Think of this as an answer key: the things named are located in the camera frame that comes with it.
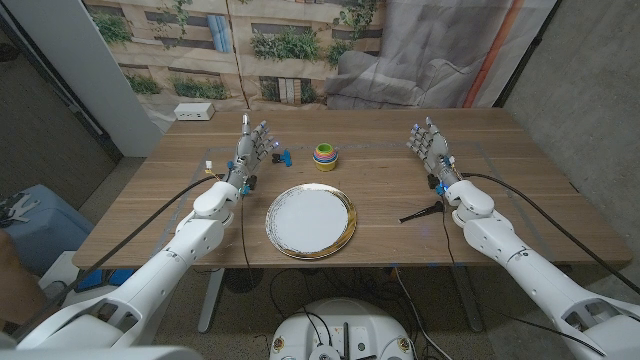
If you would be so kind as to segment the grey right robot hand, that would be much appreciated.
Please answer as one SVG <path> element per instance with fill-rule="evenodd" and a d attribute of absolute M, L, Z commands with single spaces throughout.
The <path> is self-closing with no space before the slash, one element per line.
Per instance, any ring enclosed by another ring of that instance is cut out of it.
<path fill-rule="evenodd" d="M 406 145 L 423 162 L 429 175 L 436 177 L 446 188 L 461 180 L 453 168 L 446 138 L 430 117 L 425 119 L 423 126 L 415 124 L 410 133 Z"/>

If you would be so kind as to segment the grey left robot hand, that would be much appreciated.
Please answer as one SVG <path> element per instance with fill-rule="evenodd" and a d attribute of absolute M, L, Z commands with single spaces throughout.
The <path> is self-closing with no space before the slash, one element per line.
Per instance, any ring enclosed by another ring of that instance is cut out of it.
<path fill-rule="evenodd" d="M 242 115 L 241 136 L 226 182 L 238 190 L 243 189 L 259 164 L 278 146 L 279 142 L 270 134 L 270 128 L 266 121 L 253 126 L 249 114 L 244 113 Z"/>

